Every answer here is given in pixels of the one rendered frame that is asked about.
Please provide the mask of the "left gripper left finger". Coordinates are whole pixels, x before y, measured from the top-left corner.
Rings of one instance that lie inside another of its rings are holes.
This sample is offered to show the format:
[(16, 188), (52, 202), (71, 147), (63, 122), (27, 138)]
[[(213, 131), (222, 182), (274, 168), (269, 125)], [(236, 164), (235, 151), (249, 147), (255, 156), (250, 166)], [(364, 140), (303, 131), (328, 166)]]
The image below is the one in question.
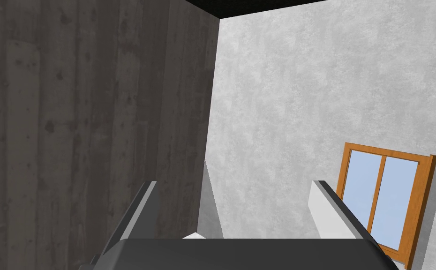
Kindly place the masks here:
[(111, 235), (102, 254), (120, 240), (153, 239), (158, 218), (158, 187), (156, 181), (145, 181)]

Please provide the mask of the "wooden framed window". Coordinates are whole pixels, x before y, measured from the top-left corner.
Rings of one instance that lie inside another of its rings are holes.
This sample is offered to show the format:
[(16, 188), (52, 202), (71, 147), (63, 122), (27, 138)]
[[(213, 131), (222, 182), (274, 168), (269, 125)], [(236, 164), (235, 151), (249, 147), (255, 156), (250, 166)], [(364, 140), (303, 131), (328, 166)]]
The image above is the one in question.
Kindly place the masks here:
[(405, 270), (412, 268), (435, 168), (436, 155), (344, 146), (336, 193)]

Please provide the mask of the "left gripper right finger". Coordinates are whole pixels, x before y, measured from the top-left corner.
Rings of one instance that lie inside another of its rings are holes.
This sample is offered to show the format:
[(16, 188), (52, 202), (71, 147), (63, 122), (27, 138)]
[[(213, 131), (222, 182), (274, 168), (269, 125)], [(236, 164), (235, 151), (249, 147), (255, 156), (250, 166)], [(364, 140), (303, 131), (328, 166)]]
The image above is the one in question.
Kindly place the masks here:
[(326, 181), (312, 182), (308, 208), (322, 239), (374, 239)]

